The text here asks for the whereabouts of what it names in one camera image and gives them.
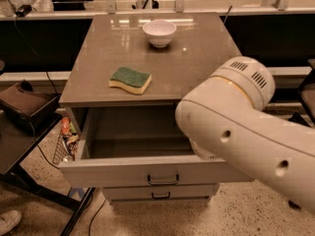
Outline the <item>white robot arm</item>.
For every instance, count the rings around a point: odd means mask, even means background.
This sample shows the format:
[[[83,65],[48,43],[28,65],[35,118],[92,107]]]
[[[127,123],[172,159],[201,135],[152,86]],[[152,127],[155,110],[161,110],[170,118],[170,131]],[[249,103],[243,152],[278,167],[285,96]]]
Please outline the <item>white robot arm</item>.
[[[176,107],[195,153],[213,153],[298,206],[315,212],[315,131],[263,111],[275,80],[260,62],[229,59]]]

